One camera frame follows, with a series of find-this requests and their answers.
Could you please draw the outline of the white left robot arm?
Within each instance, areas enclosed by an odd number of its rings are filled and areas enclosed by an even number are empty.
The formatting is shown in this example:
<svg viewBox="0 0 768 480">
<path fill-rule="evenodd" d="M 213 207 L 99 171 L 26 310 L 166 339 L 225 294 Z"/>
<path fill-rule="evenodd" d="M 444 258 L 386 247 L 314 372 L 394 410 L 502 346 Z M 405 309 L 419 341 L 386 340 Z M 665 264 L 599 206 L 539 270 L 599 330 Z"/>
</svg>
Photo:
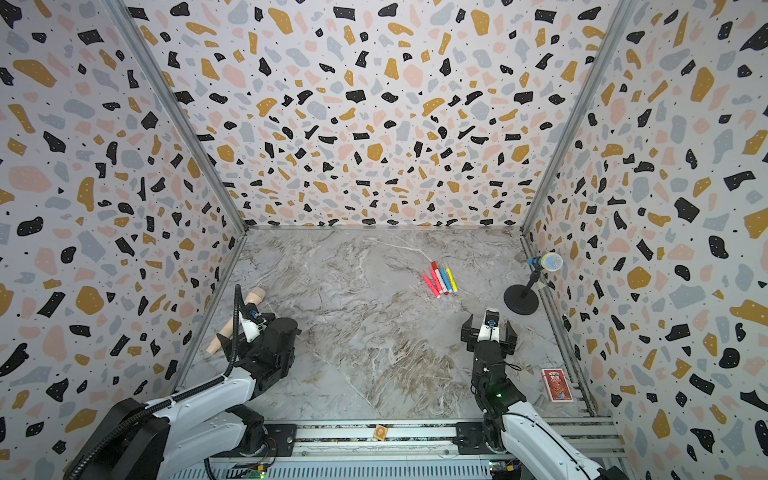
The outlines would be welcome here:
<svg viewBox="0 0 768 480">
<path fill-rule="evenodd" d="M 166 479 L 220 454 L 276 457 L 279 440 L 247 404 L 287 376 L 300 332 L 295 320 L 268 315 L 254 340 L 223 340 L 228 373 L 164 399 L 117 403 L 65 478 Z"/>
</svg>

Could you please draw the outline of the yellow highlighter pen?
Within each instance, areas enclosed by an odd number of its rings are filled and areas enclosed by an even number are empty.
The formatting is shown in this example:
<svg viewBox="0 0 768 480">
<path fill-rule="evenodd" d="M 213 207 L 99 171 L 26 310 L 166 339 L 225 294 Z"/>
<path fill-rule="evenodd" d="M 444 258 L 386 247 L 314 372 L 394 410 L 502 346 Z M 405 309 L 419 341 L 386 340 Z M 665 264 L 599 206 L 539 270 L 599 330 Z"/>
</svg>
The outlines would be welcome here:
<svg viewBox="0 0 768 480">
<path fill-rule="evenodd" d="M 447 285 L 450 286 L 452 292 L 457 292 L 458 291 L 457 285 L 455 283 L 455 280 L 454 280 L 454 277 L 453 277 L 453 274 L 452 274 L 452 271 L 450 270 L 450 268 L 446 268 L 445 269 L 445 273 L 446 273 L 446 276 L 448 278 L 448 284 Z"/>
</svg>

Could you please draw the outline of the white marker pen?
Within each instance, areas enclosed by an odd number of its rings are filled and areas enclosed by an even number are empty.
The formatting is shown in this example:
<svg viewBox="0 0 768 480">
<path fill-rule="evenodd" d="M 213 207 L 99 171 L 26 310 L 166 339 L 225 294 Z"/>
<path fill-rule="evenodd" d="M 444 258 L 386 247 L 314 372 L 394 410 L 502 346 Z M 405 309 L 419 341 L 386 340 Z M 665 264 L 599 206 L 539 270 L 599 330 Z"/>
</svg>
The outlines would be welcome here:
<svg viewBox="0 0 768 480">
<path fill-rule="evenodd" d="M 446 292 L 446 291 L 445 291 L 445 287 L 444 287 L 444 286 L 443 286 L 443 284 L 442 284 L 441 276 L 440 276 L 440 273 L 439 273 L 439 270 L 440 270 L 440 268 L 439 268 L 439 266 L 438 266 L 437 262 L 436 262 L 436 261 L 432 261 L 432 262 L 431 262 L 431 267 L 432 267 L 432 269 L 436 269 L 436 270 L 437 270 L 438 276 L 439 276 L 439 278 L 440 278 L 440 283 L 441 283 L 441 285 L 442 285 L 442 288 L 443 288 L 443 294 L 444 294 L 444 295 L 448 295 L 450 292 Z"/>
</svg>

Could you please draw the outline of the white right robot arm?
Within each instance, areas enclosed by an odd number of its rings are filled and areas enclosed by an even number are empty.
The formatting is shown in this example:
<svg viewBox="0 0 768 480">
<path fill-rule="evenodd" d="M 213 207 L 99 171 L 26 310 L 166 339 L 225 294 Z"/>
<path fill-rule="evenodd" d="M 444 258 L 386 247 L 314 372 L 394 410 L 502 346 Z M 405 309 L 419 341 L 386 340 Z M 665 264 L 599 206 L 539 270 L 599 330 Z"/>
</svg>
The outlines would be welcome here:
<svg viewBox="0 0 768 480">
<path fill-rule="evenodd" d="M 462 324 L 460 340 L 473 354 L 470 390 L 483 413 L 482 443 L 514 455 L 536 479 L 625 479 L 620 468 L 602 467 L 552 429 L 507 377 L 514 335 L 499 312 L 486 311 L 478 328 L 472 323 Z"/>
</svg>

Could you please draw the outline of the pink highlighter pen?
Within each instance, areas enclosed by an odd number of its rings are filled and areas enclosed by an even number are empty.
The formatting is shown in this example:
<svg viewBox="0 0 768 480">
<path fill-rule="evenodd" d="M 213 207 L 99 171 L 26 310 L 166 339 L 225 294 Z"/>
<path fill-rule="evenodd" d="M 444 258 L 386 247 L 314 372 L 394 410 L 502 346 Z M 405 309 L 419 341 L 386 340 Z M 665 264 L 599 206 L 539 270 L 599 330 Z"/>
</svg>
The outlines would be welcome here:
<svg viewBox="0 0 768 480">
<path fill-rule="evenodd" d="M 429 288 L 429 290 L 430 290 L 430 291 L 432 292 L 432 294 L 434 295 L 434 297 L 435 297 L 435 298 L 439 298 L 439 297 L 440 297 L 440 292 L 439 292 L 439 290 L 438 290 L 438 289 L 435 287 L 435 285 L 433 284 L 432 280 L 431 280 L 431 279 L 430 279 L 430 278 L 429 278 L 429 277 L 428 277 L 426 274 L 424 274 L 424 275 L 423 275 L 423 279 L 424 279 L 424 281 L 425 281 L 425 283 L 426 283 L 427 287 Z"/>
<path fill-rule="evenodd" d="M 432 270 L 431 270 L 431 276 L 432 276 L 432 280 L 433 280 L 433 282 L 434 282 L 434 285 L 435 285 L 435 287 L 436 287 L 436 290 L 437 290 L 438 294 L 439 294 L 439 295 L 442 295 L 442 293 L 443 293 L 443 288 L 442 288 L 442 285 L 441 285 L 441 283 L 440 283 L 440 278 L 439 278 L 439 276 L 438 276 L 438 273 L 437 273 L 437 270 L 436 270 L 436 269 L 432 269 Z"/>
</svg>

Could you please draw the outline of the blue highlighter pen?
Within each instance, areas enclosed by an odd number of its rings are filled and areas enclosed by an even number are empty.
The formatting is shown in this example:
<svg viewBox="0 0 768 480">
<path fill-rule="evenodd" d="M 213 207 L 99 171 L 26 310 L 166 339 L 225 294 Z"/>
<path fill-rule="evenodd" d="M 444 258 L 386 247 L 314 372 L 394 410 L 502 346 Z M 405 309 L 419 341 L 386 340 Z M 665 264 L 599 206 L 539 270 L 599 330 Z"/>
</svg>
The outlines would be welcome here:
<svg viewBox="0 0 768 480">
<path fill-rule="evenodd" d="M 442 284 L 445 287 L 445 291 L 446 292 L 451 292 L 452 291 L 451 281 L 448 278 L 446 270 L 445 269 L 440 269 L 439 273 L 440 273 L 440 276 L 441 276 Z"/>
</svg>

